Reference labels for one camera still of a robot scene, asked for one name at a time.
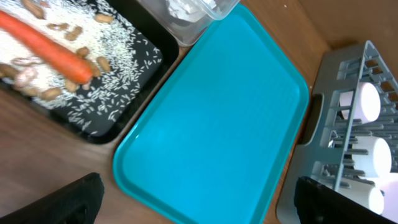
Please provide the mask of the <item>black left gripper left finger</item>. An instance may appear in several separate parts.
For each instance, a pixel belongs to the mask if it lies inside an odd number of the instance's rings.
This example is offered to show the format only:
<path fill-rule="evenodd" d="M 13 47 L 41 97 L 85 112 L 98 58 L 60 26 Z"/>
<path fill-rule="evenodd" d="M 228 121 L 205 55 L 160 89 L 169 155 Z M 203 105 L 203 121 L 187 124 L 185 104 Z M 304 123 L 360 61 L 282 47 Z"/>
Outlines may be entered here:
<path fill-rule="evenodd" d="M 1 217 L 1 223 L 94 223 L 104 196 L 99 173 L 92 172 L 35 202 Z"/>

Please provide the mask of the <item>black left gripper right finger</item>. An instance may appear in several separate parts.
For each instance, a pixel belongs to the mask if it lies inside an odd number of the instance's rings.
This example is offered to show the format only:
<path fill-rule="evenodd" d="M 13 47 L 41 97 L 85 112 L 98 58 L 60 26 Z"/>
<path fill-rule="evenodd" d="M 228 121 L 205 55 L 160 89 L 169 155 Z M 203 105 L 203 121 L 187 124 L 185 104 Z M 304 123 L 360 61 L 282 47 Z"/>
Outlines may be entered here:
<path fill-rule="evenodd" d="M 396 224 L 306 176 L 296 182 L 294 205 L 301 224 Z"/>

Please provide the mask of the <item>large white plate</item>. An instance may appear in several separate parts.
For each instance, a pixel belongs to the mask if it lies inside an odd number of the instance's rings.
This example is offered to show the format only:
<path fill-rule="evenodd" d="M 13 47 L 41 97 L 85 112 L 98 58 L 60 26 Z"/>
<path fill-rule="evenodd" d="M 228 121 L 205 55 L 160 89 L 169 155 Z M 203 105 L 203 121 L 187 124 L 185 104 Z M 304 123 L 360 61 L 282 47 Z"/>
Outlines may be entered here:
<path fill-rule="evenodd" d="M 384 192 L 384 211 L 382 215 L 397 223 L 397 173 L 390 173 L 373 180 Z"/>

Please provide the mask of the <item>bowl with rice and nuts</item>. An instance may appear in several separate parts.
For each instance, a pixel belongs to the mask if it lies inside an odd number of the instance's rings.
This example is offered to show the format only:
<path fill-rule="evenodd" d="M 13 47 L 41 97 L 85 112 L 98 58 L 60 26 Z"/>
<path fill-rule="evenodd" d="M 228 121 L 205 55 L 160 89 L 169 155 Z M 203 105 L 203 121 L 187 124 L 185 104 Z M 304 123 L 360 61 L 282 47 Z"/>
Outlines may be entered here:
<path fill-rule="evenodd" d="M 378 119 L 381 112 L 381 101 L 376 87 L 369 82 L 359 84 L 359 96 L 354 108 L 354 119 L 360 119 L 363 124 Z M 351 106 L 353 91 L 341 93 L 340 106 Z M 341 112 L 344 119 L 348 119 L 349 111 Z"/>

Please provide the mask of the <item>orange carrot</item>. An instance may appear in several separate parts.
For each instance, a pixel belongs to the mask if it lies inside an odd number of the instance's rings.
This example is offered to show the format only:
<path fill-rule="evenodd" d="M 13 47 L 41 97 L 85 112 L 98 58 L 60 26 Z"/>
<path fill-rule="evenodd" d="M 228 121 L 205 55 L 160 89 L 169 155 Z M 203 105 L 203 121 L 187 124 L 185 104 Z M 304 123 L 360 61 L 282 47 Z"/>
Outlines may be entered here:
<path fill-rule="evenodd" d="M 1 11 L 1 29 L 67 79 L 77 84 L 91 80 L 93 71 L 82 58 L 4 11 Z"/>

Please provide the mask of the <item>white napkin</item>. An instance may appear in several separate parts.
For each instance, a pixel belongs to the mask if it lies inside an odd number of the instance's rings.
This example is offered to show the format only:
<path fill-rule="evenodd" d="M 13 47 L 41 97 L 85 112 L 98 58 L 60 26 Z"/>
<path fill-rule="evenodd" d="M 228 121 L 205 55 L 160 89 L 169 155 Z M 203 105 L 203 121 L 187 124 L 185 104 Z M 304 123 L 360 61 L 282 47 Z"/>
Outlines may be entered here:
<path fill-rule="evenodd" d="M 206 16 L 206 12 L 201 8 L 201 5 L 214 10 L 216 9 L 216 18 L 220 19 L 216 1 L 189 1 L 189 0 L 166 0 L 167 10 L 169 14 L 176 18 L 187 22 L 198 22 L 201 18 Z"/>

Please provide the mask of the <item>frosted white cup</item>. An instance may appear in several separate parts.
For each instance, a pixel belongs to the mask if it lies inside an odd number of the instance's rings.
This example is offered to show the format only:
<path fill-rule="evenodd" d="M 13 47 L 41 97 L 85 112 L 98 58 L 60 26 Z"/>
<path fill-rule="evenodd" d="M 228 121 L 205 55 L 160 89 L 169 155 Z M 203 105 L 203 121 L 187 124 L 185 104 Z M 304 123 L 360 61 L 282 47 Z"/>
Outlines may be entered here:
<path fill-rule="evenodd" d="M 384 196 L 381 190 L 369 184 L 342 178 L 349 188 L 340 187 L 338 193 L 381 215 L 384 211 Z"/>

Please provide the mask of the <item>white bowl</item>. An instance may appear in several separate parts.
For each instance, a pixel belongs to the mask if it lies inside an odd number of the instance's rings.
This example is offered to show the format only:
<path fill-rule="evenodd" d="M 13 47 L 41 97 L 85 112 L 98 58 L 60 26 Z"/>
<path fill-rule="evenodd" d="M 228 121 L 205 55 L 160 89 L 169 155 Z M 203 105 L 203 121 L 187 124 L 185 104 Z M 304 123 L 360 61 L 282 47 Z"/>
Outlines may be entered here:
<path fill-rule="evenodd" d="M 352 149 L 365 149 L 367 155 L 353 154 L 354 168 L 364 171 L 365 177 L 384 177 L 392 168 L 392 155 L 388 143 L 375 136 L 358 136 Z"/>

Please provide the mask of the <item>grey dishwasher rack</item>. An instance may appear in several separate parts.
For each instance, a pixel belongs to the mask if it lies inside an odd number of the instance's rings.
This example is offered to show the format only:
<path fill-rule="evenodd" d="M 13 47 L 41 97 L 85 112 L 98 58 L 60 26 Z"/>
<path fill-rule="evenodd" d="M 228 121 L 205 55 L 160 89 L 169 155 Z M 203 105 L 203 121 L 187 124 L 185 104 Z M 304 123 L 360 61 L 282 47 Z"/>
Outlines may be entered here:
<path fill-rule="evenodd" d="M 359 84 L 372 83 L 380 97 L 377 120 L 363 124 L 354 119 Z M 351 106 L 340 106 L 341 93 L 353 91 Z M 397 171 L 397 81 L 371 41 L 327 53 L 320 65 L 312 91 L 313 105 L 303 135 L 294 150 L 277 204 L 281 223 L 300 223 L 294 205 L 296 182 L 306 176 L 338 192 L 349 188 L 342 178 L 376 187 L 375 178 L 365 177 L 354 168 L 353 154 L 367 155 L 365 149 L 352 149 L 358 136 L 383 138 L 392 155 L 390 173 Z M 341 112 L 349 111 L 348 119 Z"/>

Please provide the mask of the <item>teal plastic tray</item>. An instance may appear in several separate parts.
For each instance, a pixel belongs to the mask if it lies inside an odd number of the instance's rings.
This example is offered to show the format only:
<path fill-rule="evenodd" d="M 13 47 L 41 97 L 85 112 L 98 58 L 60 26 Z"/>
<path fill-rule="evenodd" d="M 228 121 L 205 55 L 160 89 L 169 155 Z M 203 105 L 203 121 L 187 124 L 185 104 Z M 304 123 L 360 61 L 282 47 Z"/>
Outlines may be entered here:
<path fill-rule="evenodd" d="M 114 179 L 176 223 L 262 223 L 308 101 L 303 76 L 238 4 L 118 146 Z"/>

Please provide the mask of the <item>spilled rice and nuts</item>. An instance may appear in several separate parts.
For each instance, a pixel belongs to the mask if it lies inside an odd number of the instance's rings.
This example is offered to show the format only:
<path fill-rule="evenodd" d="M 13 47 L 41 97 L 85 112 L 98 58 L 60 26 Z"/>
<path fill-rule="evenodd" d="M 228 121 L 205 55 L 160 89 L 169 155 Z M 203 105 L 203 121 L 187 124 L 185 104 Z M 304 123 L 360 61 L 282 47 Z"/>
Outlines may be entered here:
<path fill-rule="evenodd" d="M 50 1 L 2 1 L 1 10 L 60 45 L 62 44 L 50 35 L 51 31 L 61 33 L 69 42 L 76 41 L 83 33 L 82 26 L 72 27 L 66 22 L 49 22 L 47 18 L 49 3 Z M 1 82 L 22 95 L 52 101 L 60 96 L 63 90 L 74 93 L 78 88 L 88 89 L 93 79 L 111 70 L 110 63 L 105 57 L 99 56 L 91 60 L 88 47 L 77 49 L 64 47 L 76 53 L 94 70 L 95 73 L 87 84 L 79 85 L 67 80 L 18 40 L 7 32 L 1 32 Z"/>

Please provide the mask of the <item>black tray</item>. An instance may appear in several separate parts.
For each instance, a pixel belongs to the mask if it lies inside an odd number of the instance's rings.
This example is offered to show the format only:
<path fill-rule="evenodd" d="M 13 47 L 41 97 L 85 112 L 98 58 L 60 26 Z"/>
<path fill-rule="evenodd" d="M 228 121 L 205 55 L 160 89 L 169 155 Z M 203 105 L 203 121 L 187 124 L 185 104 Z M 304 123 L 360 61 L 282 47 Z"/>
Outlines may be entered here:
<path fill-rule="evenodd" d="M 137 1 L 50 1 L 49 22 L 82 26 L 73 42 L 51 31 L 69 49 L 88 47 L 90 59 L 103 56 L 111 70 L 88 89 L 63 90 L 52 101 L 24 97 L 44 116 L 95 144 L 112 141 L 178 57 L 177 41 Z"/>

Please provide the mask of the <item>clear plastic bin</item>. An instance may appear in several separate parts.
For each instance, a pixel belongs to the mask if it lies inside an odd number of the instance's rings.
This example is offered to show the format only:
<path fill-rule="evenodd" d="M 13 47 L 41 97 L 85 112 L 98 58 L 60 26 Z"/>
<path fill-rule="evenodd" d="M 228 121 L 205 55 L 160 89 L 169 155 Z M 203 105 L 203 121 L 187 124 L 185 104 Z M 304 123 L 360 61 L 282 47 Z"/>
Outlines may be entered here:
<path fill-rule="evenodd" d="M 214 22 L 224 19 L 239 0 L 138 0 L 184 47 L 193 45 Z"/>

